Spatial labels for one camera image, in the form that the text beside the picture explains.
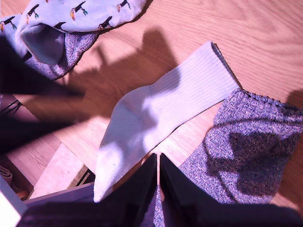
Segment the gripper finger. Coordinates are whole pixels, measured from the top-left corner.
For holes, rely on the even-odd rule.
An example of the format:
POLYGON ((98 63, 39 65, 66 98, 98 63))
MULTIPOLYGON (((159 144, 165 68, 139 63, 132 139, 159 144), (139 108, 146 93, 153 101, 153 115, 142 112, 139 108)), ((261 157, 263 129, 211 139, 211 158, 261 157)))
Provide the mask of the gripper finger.
POLYGON ((60 85, 27 66, 3 36, 0 38, 0 93, 57 97, 84 96, 83 92, 60 85))
POLYGON ((54 131, 72 126, 80 120, 23 121, 0 119, 0 152, 6 154, 54 131))
POLYGON ((138 227, 144 219, 157 187, 157 156, 99 203, 86 204, 79 227, 138 227))
POLYGON ((227 208, 189 180, 170 159, 160 155, 162 210, 167 227, 235 227, 227 208))

